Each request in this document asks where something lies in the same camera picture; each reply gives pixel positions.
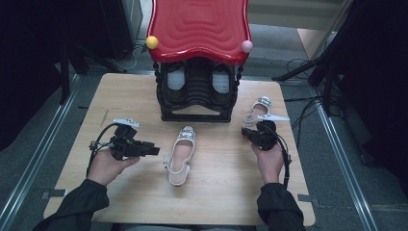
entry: wooden table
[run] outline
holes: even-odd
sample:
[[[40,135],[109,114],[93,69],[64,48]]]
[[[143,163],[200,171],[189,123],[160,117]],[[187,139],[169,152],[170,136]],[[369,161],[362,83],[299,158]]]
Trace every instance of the wooden table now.
[[[87,116],[73,144],[56,189],[72,191],[85,179],[89,143],[115,117],[132,118],[140,124],[135,140],[151,141],[161,148],[159,156],[146,156],[125,169],[108,186],[111,205],[94,214],[94,221],[163,224],[263,224],[257,214],[256,199],[263,186],[256,157],[249,141],[241,135],[242,116],[262,95],[272,101],[272,113],[286,116],[282,92],[277,83],[241,80],[239,96],[230,123],[168,122],[161,120],[154,76],[106,74],[90,104]],[[206,111],[199,106],[189,110]],[[174,187],[164,166],[181,128],[190,125],[196,132],[196,149],[190,161],[187,182]],[[294,144],[291,124],[277,121],[277,132],[292,156],[288,190],[297,200],[308,195],[302,166]],[[108,141],[115,128],[101,141]],[[55,213],[62,202],[53,197],[44,216]],[[315,222],[310,202],[297,201],[304,224]]]

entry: black cable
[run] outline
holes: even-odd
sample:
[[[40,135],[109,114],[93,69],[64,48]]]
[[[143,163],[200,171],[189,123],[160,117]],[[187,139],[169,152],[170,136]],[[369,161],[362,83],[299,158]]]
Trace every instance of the black cable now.
[[[317,104],[317,106],[313,109],[313,111],[310,112],[310,113],[307,114],[307,115],[303,115],[303,116],[302,116],[302,119],[303,119],[303,118],[306,118],[306,117],[308,117],[308,116],[310,116],[311,114],[313,114],[313,113],[316,111],[316,109],[321,105],[322,101],[320,100],[320,101],[317,102],[317,103],[318,103],[318,104]],[[299,120],[301,120],[300,117],[292,124],[292,129],[295,128],[295,127],[299,124]]]
[[[304,108],[303,108],[303,110],[302,110],[302,112],[301,112],[301,114],[300,114],[300,117],[296,120],[296,125],[295,126],[297,126],[297,139],[296,139],[296,147],[297,147],[297,149],[299,148],[299,146],[300,146],[300,133],[301,133],[301,127],[302,127],[302,120],[303,120],[303,118],[305,117],[305,113],[306,113],[306,111],[310,108],[310,107],[312,107],[313,106],[313,104],[314,103],[317,103],[316,102],[316,98],[314,98],[314,99],[312,99]]]
[[[306,99],[311,100],[311,101],[306,105],[307,108],[310,108],[310,107],[313,105],[313,104],[311,104],[311,102],[313,102],[314,100],[321,100],[321,99],[322,99],[322,96],[316,96],[316,97],[310,97],[310,98],[304,98],[304,99],[305,99],[305,100],[306,100]],[[301,116],[299,116],[299,117],[293,122],[292,128],[294,128],[294,127],[297,126],[297,124],[298,124],[300,118],[301,118]]]
[[[102,132],[99,134],[99,136],[98,136],[98,138],[96,139],[96,141],[93,142],[92,144],[93,144],[93,145],[96,145],[96,147],[97,147],[98,144],[99,144],[99,142],[100,142],[100,140],[102,139],[103,135],[105,134],[105,132],[108,131],[109,128],[111,128],[111,127],[113,127],[113,126],[119,126],[119,125],[120,125],[120,123],[111,123],[111,124],[109,124],[106,128],[104,128],[104,129],[102,130]],[[93,161],[93,159],[95,158],[96,153],[98,153],[98,151],[99,151],[103,146],[107,146],[107,145],[108,145],[108,143],[102,145],[102,146],[99,147],[99,148],[95,148],[95,146],[91,147],[91,150],[92,150],[92,151],[90,152],[89,163],[88,163],[88,167],[87,167],[87,176],[88,176],[88,173],[89,173],[90,164],[92,164],[92,161]]]
[[[289,178],[291,177],[290,170],[289,170],[289,165],[292,162],[291,155],[289,155],[288,145],[286,144],[285,140],[281,136],[279,136],[279,134],[277,134],[275,131],[273,131],[268,126],[266,126],[266,125],[264,125],[262,123],[257,123],[257,126],[262,126],[264,128],[267,128],[272,134],[274,134],[276,139],[277,139],[277,142],[279,143],[279,145],[282,148],[282,156],[283,156],[283,161],[284,161],[284,165],[285,165],[285,178],[284,178],[283,185],[285,186],[285,189],[287,189],[288,188],[288,183],[289,183]]]
[[[310,62],[310,61],[303,60],[303,59],[292,59],[292,60],[289,60],[289,61],[286,63],[286,70],[288,71],[288,73],[291,72],[291,71],[289,70],[289,64],[290,64],[291,62],[297,61],[297,60],[303,61],[300,65],[304,65],[304,64],[307,64],[307,63]],[[300,77],[300,76],[297,76],[297,75],[295,75],[294,77],[297,78],[297,79],[303,79],[303,80],[305,80],[305,79],[308,79],[309,76],[310,76],[310,75],[307,74],[305,71],[303,71],[303,74],[305,74],[307,77],[303,78],[303,77]]]
[[[314,97],[307,97],[307,98],[290,98],[290,99],[285,99],[284,101],[286,103],[291,103],[295,101],[310,100],[310,99],[319,98],[319,97],[322,97],[322,96],[314,96]]]

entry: black jacket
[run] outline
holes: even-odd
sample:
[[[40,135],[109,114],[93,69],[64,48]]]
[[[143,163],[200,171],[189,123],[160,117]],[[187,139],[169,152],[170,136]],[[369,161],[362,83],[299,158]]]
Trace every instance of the black jacket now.
[[[259,216],[269,230],[306,230],[302,212],[283,185],[264,185],[257,203]],[[41,221],[33,231],[90,230],[93,213],[108,206],[107,188],[85,180],[64,198],[55,214]]]

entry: hand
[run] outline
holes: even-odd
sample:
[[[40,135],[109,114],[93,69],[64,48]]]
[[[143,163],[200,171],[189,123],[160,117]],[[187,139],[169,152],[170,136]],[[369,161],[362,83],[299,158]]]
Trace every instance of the hand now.
[[[140,160],[140,157],[131,157],[118,161],[112,154],[111,148],[98,151],[90,165],[87,179],[108,186],[125,168]]]
[[[279,173],[283,166],[282,148],[277,143],[271,150],[264,151],[255,144],[251,148],[257,157],[258,169],[264,183],[279,183]]]

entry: red plastic top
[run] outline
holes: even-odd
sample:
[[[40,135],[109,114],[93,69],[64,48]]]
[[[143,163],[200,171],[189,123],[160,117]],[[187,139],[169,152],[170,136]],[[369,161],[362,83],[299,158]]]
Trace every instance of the red plastic top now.
[[[147,36],[159,45],[149,49],[154,61],[172,63],[205,57],[223,64],[244,64],[242,42],[251,40],[248,0],[153,0]]]

